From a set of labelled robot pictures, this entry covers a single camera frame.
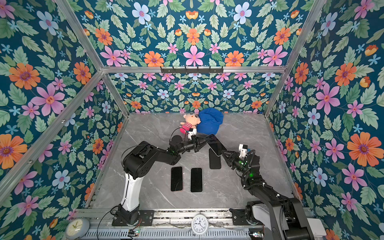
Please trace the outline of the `blue-edged smartphone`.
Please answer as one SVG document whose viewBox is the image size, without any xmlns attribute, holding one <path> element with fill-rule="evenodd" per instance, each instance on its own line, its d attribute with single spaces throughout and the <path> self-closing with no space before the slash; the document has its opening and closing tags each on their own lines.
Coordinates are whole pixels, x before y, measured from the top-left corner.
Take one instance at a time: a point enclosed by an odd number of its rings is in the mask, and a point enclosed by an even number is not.
<svg viewBox="0 0 384 240">
<path fill-rule="evenodd" d="M 201 193 L 203 191 L 203 170 L 202 168 L 191 169 L 191 187 L 192 193 Z"/>
</svg>

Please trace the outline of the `black phone case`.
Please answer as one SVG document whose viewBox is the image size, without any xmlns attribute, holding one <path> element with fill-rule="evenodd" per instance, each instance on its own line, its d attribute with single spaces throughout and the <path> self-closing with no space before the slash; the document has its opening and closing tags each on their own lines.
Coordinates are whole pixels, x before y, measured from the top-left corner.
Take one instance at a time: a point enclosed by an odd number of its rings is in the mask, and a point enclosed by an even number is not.
<svg viewBox="0 0 384 240">
<path fill-rule="evenodd" d="M 219 170 L 222 168 L 221 156 L 218 156 L 212 149 L 209 149 L 209 163 L 211 170 Z"/>
</svg>

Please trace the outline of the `purple-edged smartphone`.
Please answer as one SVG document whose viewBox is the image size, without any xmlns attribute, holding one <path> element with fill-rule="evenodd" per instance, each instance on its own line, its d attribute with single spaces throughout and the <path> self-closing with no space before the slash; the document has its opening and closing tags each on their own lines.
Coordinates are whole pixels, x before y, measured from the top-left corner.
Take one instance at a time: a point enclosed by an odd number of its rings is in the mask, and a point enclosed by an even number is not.
<svg viewBox="0 0 384 240">
<path fill-rule="evenodd" d="M 178 192 L 183 190 L 183 167 L 171 169 L 171 191 Z"/>
</svg>

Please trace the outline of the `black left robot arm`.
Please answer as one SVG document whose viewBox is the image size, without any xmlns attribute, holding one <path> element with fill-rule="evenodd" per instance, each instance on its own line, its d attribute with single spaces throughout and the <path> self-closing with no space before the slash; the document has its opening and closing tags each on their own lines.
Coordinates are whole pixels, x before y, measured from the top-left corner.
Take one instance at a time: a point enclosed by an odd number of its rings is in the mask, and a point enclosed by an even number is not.
<svg viewBox="0 0 384 240">
<path fill-rule="evenodd" d="M 128 154 L 122 155 L 122 166 L 126 181 L 123 198 L 113 214 L 114 227 L 135 226 L 140 222 L 139 195 L 144 177 L 150 172 L 156 162 L 174 166 L 179 162 L 185 152 L 199 152 L 208 142 L 209 138 L 192 136 L 184 141 L 181 136 L 174 136 L 169 142 L 169 147 L 164 150 L 146 141 L 129 148 Z"/>
</svg>

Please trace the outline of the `silver-edged black smartphone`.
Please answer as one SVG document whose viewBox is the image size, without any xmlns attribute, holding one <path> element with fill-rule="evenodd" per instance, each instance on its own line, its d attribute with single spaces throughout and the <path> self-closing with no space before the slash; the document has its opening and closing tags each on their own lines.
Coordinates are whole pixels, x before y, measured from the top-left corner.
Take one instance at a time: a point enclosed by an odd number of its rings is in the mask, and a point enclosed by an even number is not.
<svg viewBox="0 0 384 240">
<path fill-rule="evenodd" d="M 213 134 L 205 137 L 207 144 L 213 150 L 217 156 L 221 156 L 223 152 L 227 151 L 227 148 L 220 142 L 220 140 Z"/>
</svg>

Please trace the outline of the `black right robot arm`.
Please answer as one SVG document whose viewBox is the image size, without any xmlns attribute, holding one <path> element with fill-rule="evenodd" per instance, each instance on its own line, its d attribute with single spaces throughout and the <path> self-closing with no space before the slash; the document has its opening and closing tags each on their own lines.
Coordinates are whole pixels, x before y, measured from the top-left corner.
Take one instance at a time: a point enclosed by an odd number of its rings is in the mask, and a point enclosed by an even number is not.
<svg viewBox="0 0 384 240">
<path fill-rule="evenodd" d="M 267 184 L 260 172 L 260 157 L 255 150 L 244 157 L 235 151 L 222 151 L 227 165 L 241 173 L 241 185 L 258 200 L 248 202 L 246 218 L 250 223 L 262 223 L 274 240 L 313 240 L 314 234 L 301 202 L 288 198 Z"/>
</svg>

